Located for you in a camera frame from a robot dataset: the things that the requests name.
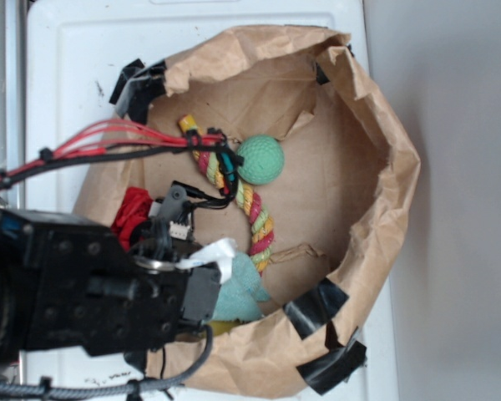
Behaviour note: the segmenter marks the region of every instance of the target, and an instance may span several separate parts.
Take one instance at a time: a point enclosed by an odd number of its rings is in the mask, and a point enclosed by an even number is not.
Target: green ball
[[[245,158],[237,172],[252,185],[269,184],[284,168],[284,151],[275,138],[269,135],[251,136],[236,153]]]

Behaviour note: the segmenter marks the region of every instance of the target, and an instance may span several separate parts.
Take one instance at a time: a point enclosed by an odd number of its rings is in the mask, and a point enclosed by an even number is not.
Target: rope toy
[[[190,130],[196,130],[199,135],[204,135],[190,114],[182,117],[178,121],[178,126],[183,134]],[[193,158],[199,165],[199,171],[208,178],[208,181],[215,188],[221,190],[225,187],[225,179],[220,172],[219,161],[215,153],[194,151]],[[266,206],[261,203],[261,198],[254,191],[252,185],[241,179],[238,181],[235,203],[249,218],[250,232],[252,233],[249,256],[256,266],[256,270],[262,273],[271,262],[271,243],[275,238],[273,219],[269,216]]]

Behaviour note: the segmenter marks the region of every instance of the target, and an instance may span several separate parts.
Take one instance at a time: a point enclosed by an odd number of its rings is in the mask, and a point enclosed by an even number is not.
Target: red cloth
[[[120,244],[126,251],[130,248],[130,235],[134,228],[149,218],[152,202],[147,190],[134,186],[126,190],[123,204],[111,225],[111,231],[119,238]]]

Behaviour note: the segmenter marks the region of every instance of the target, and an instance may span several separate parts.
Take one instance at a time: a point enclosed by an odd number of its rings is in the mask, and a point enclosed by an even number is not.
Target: brown paper
[[[150,126],[180,135],[176,121],[191,113],[202,127],[222,128],[234,146],[275,136],[286,157],[281,176],[256,188],[275,220],[275,255],[263,275],[272,298],[263,310],[271,314],[216,337],[191,387],[265,398],[299,392],[306,385],[296,366],[326,353],[325,328],[302,341],[281,305],[328,277],[349,295],[333,319],[346,344],[401,248],[419,158],[348,40],[324,28],[240,27],[166,60],[170,96],[151,104]],[[330,83],[316,82],[316,63]],[[159,196],[173,180],[215,195],[191,155],[161,155],[92,166],[75,211],[110,224],[127,186]],[[203,244],[231,236],[243,251],[250,245],[236,205],[198,211],[195,226]],[[165,375],[185,370],[203,346],[168,344]],[[150,376],[159,376],[160,361],[149,355]]]

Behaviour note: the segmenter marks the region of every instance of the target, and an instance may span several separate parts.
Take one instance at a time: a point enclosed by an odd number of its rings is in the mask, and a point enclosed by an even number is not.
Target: metal frame
[[[24,162],[26,103],[26,0],[0,0],[0,169]],[[23,206],[23,187],[3,194]]]

